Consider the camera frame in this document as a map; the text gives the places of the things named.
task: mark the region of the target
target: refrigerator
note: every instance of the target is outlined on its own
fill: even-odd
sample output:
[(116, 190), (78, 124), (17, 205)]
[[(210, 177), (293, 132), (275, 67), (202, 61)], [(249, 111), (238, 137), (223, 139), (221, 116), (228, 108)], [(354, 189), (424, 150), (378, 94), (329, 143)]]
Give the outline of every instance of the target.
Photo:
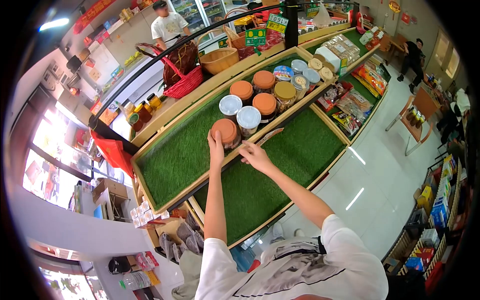
[[(195, 33), (207, 26), (223, 20), (227, 9), (223, 0), (168, 0), (173, 11), (182, 15), (188, 22), (188, 29)], [(200, 41), (203, 48), (225, 38), (225, 33), (210, 33)]]

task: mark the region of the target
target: black cap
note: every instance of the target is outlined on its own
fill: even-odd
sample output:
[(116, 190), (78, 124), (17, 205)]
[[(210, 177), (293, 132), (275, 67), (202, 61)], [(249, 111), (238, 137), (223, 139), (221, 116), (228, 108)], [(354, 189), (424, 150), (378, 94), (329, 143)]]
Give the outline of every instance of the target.
[(155, 2), (152, 6), (153, 10), (156, 11), (158, 9), (162, 9), (162, 8), (165, 8), (167, 6), (167, 3), (163, 0), (158, 0), (157, 2)]

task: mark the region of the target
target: tiled floor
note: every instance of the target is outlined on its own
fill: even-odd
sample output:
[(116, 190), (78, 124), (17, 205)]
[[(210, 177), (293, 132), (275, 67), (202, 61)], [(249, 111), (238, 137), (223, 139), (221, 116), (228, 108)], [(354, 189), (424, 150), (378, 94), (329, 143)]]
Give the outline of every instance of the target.
[[(414, 206), (412, 195), (423, 183), (427, 167), (439, 155), (437, 147), (440, 145), (440, 135), (434, 129), (423, 145), (405, 156), (410, 136), (405, 126), (397, 122), (388, 132), (385, 131), (411, 95), (407, 77), (400, 83), (396, 80), (398, 72), (391, 66), (387, 68), (392, 75), (388, 94), (352, 145), (365, 163), (348, 150), (313, 190), (361, 236), (367, 248), (379, 259), (390, 249), (407, 221)], [(425, 123), (423, 135), (428, 128), (429, 124)], [(414, 144), (414, 140), (410, 141), (409, 149)], [(347, 210), (354, 198), (356, 201)], [(306, 236), (321, 234), (296, 205), (288, 209), (279, 222), (286, 238), (293, 237), (297, 228), (301, 228)], [(257, 243), (253, 250), (261, 253), (271, 239), (269, 230), (262, 237), (264, 242)], [(171, 289), (183, 283), (181, 271), (165, 258), (157, 255), (157, 259), (162, 265), (158, 274), (162, 284), (158, 290), (164, 299), (171, 299)]]

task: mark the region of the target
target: woven basket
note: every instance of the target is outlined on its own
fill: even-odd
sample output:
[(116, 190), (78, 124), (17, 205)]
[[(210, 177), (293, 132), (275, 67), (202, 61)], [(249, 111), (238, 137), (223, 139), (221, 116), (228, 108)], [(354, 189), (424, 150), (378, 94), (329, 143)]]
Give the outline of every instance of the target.
[[(213, 31), (222, 32), (222, 29), (213, 29), (205, 32), (203, 35), (198, 37), (198, 42), (202, 38)], [(199, 62), (209, 73), (217, 75), (223, 70), (229, 68), (230, 66), (236, 64), (240, 61), (239, 53), (235, 48), (220, 48), (208, 52), (202, 56), (199, 55)]]
[[(154, 58), (152, 54), (141, 50), (138, 46), (143, 46), (143, 47), (148, 47), (151, 48), (156, 55), (159, 55), (162, 52), (162, 49), (158, 48), (157, 46), (146, 44), (146, 43), (139, 43), (136, 45), (137, 51), (150, 56)], [(180, 80), (177, 81), (173, 86), (170, 88), (166, 89), (163, 91), (163, 94), (168, 97), (172, 97), (175, 99), (180, 99), (186, 95), (188, 95), (190, 92), (192, 92), (196, 87), (198, 87), (203, 79), (204, 76), (202, 74), (202, 67), (198, 66), (192, 71), (190, 71), (188, 74), (183, 74), (176, 66), (175, 64), (168, 59), (167, 57), (163, 57), (160, 59), (164, 64), (167, 64), (169, 67), (172, 68), (172, 70), (180, 76)]]
[[(227, 12), (227, 14), (225, 15), (225, 17), (223, 19), (224, 20), (227, 19), (228, 16), (232, 12), (249, 12), (249, 10), (246, 9), (246, 8), (243, 8), (243, 7), (234, 8), (231, 11)], [(253, 28), (253, 29), (260, 29), (261, 27), (258, 26), (257, 18), (253, 14), (252, 14), (252, 20), (253, 20), (253, 24), (255, 25), (255, 28)], [(228, 45), (230, 47), (237, 48), (237, 49), (243, 49), (243, 48), (246, 47), (246, 45), (245, 45), (245, 31), (240, 32), (238, 34), (239, 37), (236, 37), (236, 36), (232, 36), (232, 35), (228, 34), (228, 31), (225, 29), (226, 24), (224, 24), (223, 27), (224, 27), (225, 33), (227, 34), (227, 37), (228, 37), (227, 42), (228, 42)]]

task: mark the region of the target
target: hand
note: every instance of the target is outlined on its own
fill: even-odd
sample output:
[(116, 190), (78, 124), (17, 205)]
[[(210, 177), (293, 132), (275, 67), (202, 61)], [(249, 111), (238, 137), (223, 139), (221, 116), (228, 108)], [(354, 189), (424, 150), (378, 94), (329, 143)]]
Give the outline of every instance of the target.
[(222, 135), (220, 131), (216, 131), (215, 139), (213, 139), (212, 131), (209, 130), (207, 140), (210, 146), (210, 169), (221, 169), (225, 154), (223, 152)]
[(252, 165), (255, 169), (268, 175), (269, 171), (275, 169), (275, 165), (268, 158), (267, 152), (249, 141), (242, 141), (245, 147), (239, 150), (239, 153), (243, 156), (241, 161), (248, 165)]

